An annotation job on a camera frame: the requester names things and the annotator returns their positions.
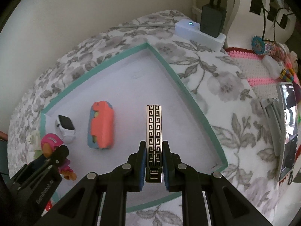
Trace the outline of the round blue lid jar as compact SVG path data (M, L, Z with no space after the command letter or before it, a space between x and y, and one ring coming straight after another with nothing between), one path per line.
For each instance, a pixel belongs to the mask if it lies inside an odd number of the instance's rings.
M251 41L252 50L257 55L276 55L280 51L280 48L277 46L275 42L262 39L260 36L254 36Z

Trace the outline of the teal shallow box tray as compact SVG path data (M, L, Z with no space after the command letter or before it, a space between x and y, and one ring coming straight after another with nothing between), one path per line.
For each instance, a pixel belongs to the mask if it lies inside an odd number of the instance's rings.
M90 111L98 101L108 102L114 112L114 143L104 150L88 146ZM58 116L69 117L75 139L68 145L68 158L77 177L109 173L146 139L148 105L161 106L163 139L183 163L206 174L227 167L221 144L197 102L148 43L101 63L63 90L41 112L40 133L54 133Z

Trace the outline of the white shelf unit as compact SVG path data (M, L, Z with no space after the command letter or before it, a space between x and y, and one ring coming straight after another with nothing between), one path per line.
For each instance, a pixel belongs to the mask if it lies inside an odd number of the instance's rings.
M201 11L210 0L192 0L193 19L201 21ZM250 50L251 40L260 36L272 42L286 43L292 36L297 18L284 0L213 0L226 9L222 32L225 47Z

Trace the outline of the small blue coral case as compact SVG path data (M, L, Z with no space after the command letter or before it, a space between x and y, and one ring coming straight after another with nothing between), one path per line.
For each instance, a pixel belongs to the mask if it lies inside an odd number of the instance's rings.
M90 109L87 144L90 148L109 149L114 143L114 110L109 102L93 103Z

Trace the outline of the smartphone on stand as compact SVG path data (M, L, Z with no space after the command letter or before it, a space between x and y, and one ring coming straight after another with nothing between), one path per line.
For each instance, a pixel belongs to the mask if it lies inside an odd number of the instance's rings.
M292 172L295 164L298 138L298 111L294 86L292 83L277 83L277 93L281 115L281 151L278 174L279 181L282 181Z

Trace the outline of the white power strip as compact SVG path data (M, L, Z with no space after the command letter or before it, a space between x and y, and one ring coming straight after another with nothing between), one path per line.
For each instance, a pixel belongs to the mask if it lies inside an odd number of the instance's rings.
M200 24L189 19L182 19L175 23L175 34L181 38L192 40L218 52L224 46L226 35L220 33L218 37L212 37L199 29Z

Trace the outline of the pink white crochet mat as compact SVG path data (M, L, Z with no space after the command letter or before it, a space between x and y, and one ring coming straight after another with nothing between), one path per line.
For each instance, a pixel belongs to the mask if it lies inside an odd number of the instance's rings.
M258 98L277 97L277 83L280 80L274 80L270 76L262 62L263 56L255 54L252 50L237 47L227 48L226 52L243 72Z

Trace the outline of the white small case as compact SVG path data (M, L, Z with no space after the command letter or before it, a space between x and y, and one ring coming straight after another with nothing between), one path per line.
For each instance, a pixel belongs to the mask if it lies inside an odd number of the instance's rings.
M273 57L265 55L262 59L263 65L267 68L272 79L276 80L280 77L284 69L282 63L276 61Z

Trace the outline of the grey floral blanket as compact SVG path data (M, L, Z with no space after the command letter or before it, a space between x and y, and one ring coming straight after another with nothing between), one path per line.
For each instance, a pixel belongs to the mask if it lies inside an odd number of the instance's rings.
M223 175L273 221L279 209L277 158L257 92L225 51L215 53L176 36L174 24L184 17L177 10L165 10L125 22L70 48L42 73L11 117L10 175L33 160L27 136L39 128L42 110L59 93L105 60L148 42L170 64L212 125L229 164Z

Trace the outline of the black plugged charger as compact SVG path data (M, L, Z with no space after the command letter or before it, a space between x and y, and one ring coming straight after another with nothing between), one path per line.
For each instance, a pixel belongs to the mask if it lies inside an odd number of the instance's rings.
M217 38L222 32L227 11L223 7L206 4L201 9L200 31Z

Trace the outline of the grey phone stand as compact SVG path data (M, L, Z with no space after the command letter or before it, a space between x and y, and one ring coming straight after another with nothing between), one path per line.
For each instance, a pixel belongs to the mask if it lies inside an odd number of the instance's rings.
M279 101L277 98L263 98L260 103L269 126L274 154L279 157L283 146Z

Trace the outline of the white smartwatch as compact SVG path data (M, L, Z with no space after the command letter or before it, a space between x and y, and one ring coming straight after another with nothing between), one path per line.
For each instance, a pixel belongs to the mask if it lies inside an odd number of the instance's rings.
M75 139L75 127L72 120L63 115L58 115L55 121L55 133L65 144L70 144Z

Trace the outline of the gold patterned lighter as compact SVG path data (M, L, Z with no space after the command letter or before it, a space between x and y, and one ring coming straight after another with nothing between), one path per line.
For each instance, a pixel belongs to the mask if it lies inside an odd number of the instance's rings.
M160 105L147 105L146 182L162 182L162 110Z

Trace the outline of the colourful bead toys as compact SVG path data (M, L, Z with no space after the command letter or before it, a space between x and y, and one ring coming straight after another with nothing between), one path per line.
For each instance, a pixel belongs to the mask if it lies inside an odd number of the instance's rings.
M297 85L300 85L297 74L295 73L292 67L292 63L289 61L286 61L284 63L284 68L280 73L280 79L286 82L292 82L296 83Z

